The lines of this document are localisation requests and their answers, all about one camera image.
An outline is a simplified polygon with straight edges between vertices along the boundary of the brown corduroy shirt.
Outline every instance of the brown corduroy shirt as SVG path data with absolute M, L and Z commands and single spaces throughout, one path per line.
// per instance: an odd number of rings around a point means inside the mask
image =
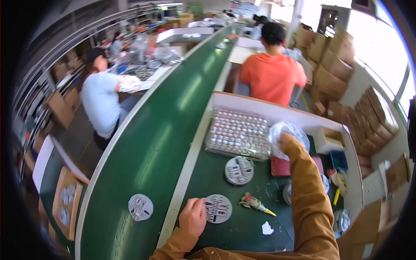
M 295 246 L 292 252 L 255 253 L 204 248 L 191 259 L 202 260 L 277 260 L 277 259 L 339 259 L 338 245 L 332 231 L 334 215 L 321 177 L 308 152 L 298 141 L 286 146 L 292 175 L 292 218 Z M 154 251 L 150 260 L 183 259 L 198 238 L 175 228 L 166 244 Z

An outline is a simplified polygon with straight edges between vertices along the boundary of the orange t-shirt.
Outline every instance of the orange t-shirt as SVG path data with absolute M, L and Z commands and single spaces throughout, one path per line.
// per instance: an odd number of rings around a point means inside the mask
M 304 87 L 306 75 L 296 60 L 266 53 L 251 55 L 241 66 L 240 82 L 250 85 L 250 96 L 287 106 L 293 87 Z

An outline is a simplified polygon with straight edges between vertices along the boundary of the conveyor belt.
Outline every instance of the conveyor belt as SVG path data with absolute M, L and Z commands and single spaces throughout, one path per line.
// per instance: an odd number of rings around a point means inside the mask
M 226 27 L 173 71 L 121 134 L 88 204 L 81 259 L 147 259 L 153 253 L 190 143 L 233 47 L 215 45 L 230 33 Z M 154 203 L 146 221 L 129 215 L 127 203 L 136 193 Z

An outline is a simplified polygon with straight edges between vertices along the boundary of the torn white paper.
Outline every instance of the torn white paper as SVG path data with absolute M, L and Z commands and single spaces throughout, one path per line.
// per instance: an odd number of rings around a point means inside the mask
M 274 231 L 268 221 L 266 221 L 266 223 L 264 223 L 261 228 L 263 229 L 263 235 L 271 235 Z

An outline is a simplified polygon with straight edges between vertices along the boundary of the neck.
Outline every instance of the neck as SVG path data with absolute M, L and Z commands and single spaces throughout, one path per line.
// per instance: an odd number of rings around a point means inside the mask
M 282 53 L 282 48 L 283 48 L 283 46 L 281 46 L 281 45 L 267 46 L 266 47 L 267 55 L 269 55 L 269 56 L 280 55 Z

